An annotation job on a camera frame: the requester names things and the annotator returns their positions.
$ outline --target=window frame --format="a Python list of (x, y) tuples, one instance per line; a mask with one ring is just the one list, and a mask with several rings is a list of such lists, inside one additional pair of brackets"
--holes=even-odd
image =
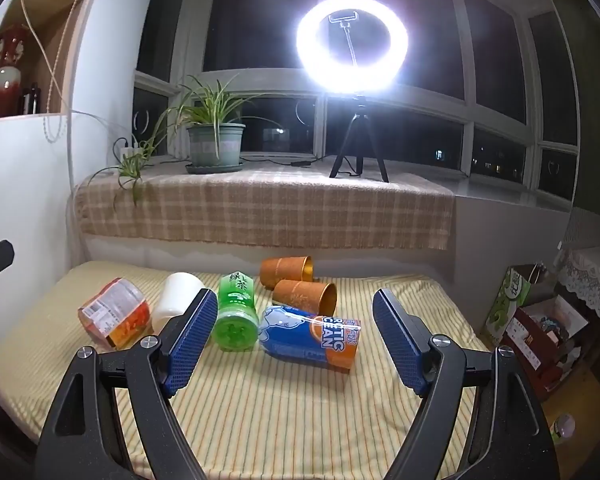
[[(474, 128), (479, 127), (495, 135), (513, 140), (526, 146), (525, 167), (522, 184), (505, 182), (495, 177), (480, 175), (480, 180), (489, 180), (493, 184), (502, 184), (511, 188), (512, 185), (524, 190), (530, 189), (543, 196), (549, 197), (561, 205), (567, 205), (565, 199), (554, 197), (549, 193), (538, 189), (539, 173), (541, 164), (542, 148), (551, 148), (558, 151), (567, 151), (579, 154), (580, 145), (580, 106), (577, 99), (577, 82), (573, 71), (573, 59), (566, 37), (564, 27), (560, 21), (560, 28), (565, 37), (565, 44), (569, 53), (573, 75), (574, 88), (576, 91), (576, 116), (578, 119), (578, 145), (561, 145), (559, 143), (542, 140), (542, 94), (538, 58), (535, 44), (531, 34), (529, 18), (552, 10), (556, 12), (555, 6), (535, 9), (531, 14), (520, 14), (509, 8), (499, 0), (487, 0), (496, 5), (513, 17), (518, 37), (518, 47), (522, 58), (523, 77), (525, 83), (525, 105), (526, 124), (520, 123), (495, 110), (476, 103), (475, 87), (475, 60), (474, 49), (471, 38), (471, 29), (464, 0), (452, 0), (456, 13), (456, 23), (460, 39), (460, 50), (462, 58), (462, 76), (464, 79), (464, 100), (460, 100), (444, 94), (426, 89), (395, 84), (390, 90), (380, 92), (369, 92), (366, 98), (370, 104), (386, 104), (403, 107), (415, 112), (445, 119), (455, 120), (464, 124), (462, 154), (460, 170), (449, 170), (423, 164), (402, 163), (405, 168), (422, 170), (429, 173), (439, 173), (445, 176), (451, 174), (458, 178), (471, 176), (471, 161)], [(169, 82), (163, 82), (152, 76), (136, 72), (135, 86), (156, 93), (167, 95), (170, 98), (170, 106), (177, 102), (181, 95), (181, 83), (187, 74), (197, 74), (203, 83), (228, 81), (237, 73), (240, 74), (231, 84), (231, 90), (241, 96), (270, 93), (270, 97), (284, 94), (288, 97), (314, 97), (314, 153), (315, 157), (322, 157), (325, 153), (326, 144), (326, 106), (329, 97), (337, 97), (337, 94), (325, 92), (323, 88), (312, 81), (302, 69), (289, 68), (256, 68), (242, 70), (222, 70), (214, 72), (202, 72), (203, 59), (206, 48), (206, 32), (211, 16), (213, 0), (183, 0), (178, 26), (176, 29), (173, 57), (171, 63), (171, 78)], [(183, 158), (187, 153), (187, 136), (177, 134), (176, 138), (169, 142), (169, 153), (178, 158)], [(266, 153), (266, 152), (244, 152), (249, 158), (262, 159), (275, 156), (286, 159), (306, 159), (307, 153)]]

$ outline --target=green flower pot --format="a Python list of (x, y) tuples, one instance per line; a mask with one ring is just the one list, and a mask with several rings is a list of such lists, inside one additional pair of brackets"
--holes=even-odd
[(212, 124), (196, 124), (187, 128), (191, 165), (194, 168), (228, 168), (240, 164), (240, 144), (244, 124), (220, 124), (220, 157), (216, 156), (216, 135)]

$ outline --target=blue gripper pad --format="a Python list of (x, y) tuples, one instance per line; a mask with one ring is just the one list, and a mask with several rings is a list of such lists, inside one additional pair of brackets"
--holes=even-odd
[(373, 314), (402, 383), (423, 396), (430, 385), (425, 373), (431, 334), (420, 318), (409, 316), (404, 311), (387, 288), (378, 290), (374, 295)]
[(218, 298), (212, 291), (207, 291), (197, 306), (194, 303), (191, 304), (183, 316), (180, 316), (189, 315), (190, 309), (195, 308), (180, 332), (180, 336), (171, 346), (169, 372), (163, 383), (163, 390), (168, 399), (171, 399), (179, 389), (189, 384), (193, 369), (198, 363), (206, 340), (209, 339), (218, 317)]

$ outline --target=plant pot saucer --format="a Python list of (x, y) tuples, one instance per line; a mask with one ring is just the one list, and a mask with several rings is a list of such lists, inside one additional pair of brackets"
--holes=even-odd
[(244, 163), (235, 164), (233, 166), (193, 166), (187, 164), (187, 173), (192, 175), (204, 175), (211, 173), (231, 173), (233, 171), (240, 171)]

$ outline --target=green bottle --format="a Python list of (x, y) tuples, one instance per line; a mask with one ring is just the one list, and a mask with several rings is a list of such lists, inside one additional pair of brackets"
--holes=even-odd
[(258, 314), (253, 301), (253, 280), (234, 272), (220, 280), (218, 319), (211, 337), (224, 351), (243, 351), (258, 340)]

